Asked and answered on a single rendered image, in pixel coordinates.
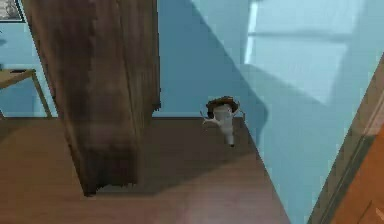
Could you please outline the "white figurine with brown hat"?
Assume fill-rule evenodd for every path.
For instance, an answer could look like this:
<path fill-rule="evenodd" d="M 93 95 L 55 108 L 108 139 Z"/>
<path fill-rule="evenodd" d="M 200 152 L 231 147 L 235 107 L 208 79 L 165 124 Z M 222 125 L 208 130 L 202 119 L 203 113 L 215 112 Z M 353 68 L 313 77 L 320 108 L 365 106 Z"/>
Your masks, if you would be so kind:
<path fill-rule="evenodd" d="M 238 113 L 245 116 L 245 112 L 240 107 L 240 102 L 236 101 L 232 96 L 222 96 L 208 101 L 206 108 L 207 116 L 200 113 L 203 123 L 216 124 L 224 135 L 226 143 L 230 147 L 234 147 L 233 119 Z"/>

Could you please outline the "tall brown wooden cabinet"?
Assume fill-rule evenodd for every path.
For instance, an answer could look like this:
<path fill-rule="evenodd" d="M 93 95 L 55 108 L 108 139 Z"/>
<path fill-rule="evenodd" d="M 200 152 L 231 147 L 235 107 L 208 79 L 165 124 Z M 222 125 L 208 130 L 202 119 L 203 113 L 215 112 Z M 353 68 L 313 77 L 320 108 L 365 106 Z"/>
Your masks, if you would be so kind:
<path fill-rule="evenodd" d="M 85 196 L 138 182 L 161 106 L 158 0 L 21 0 Z"/>

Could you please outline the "light wooden table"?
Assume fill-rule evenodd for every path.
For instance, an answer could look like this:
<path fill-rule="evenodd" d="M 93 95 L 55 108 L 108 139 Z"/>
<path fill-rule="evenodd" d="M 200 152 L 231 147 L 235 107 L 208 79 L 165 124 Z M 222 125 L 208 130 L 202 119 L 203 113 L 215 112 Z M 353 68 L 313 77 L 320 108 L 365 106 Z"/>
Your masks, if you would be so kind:
<path fill-rule="evenodd" d="M 41 84 L 38 81 L 35 69 L 0 69 L 0 90 L 15 85 L 28 78 L 31 78 L 33 81 L 46 116 L 52 118 L 51 110 L 44 96 Z"/>

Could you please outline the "orange wooden room door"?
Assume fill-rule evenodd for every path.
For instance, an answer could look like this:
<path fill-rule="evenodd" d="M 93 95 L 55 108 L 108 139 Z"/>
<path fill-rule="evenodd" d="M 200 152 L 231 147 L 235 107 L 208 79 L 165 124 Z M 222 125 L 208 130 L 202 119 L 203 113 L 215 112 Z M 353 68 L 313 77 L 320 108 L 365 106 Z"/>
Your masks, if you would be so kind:
<path fill-rule="evenodd" d="M 384 54 L 307 224 L 384 224 Z"/>

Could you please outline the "framed wall picture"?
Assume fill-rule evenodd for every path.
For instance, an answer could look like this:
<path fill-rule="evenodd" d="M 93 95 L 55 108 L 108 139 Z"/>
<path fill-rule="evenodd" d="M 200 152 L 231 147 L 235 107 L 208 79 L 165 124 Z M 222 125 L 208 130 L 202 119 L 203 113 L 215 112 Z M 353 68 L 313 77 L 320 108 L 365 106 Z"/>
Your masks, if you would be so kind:
<path fill-rule="evenodd" d="M 0 0 L 0 23 L 24 23 L 19 0 Z"/>

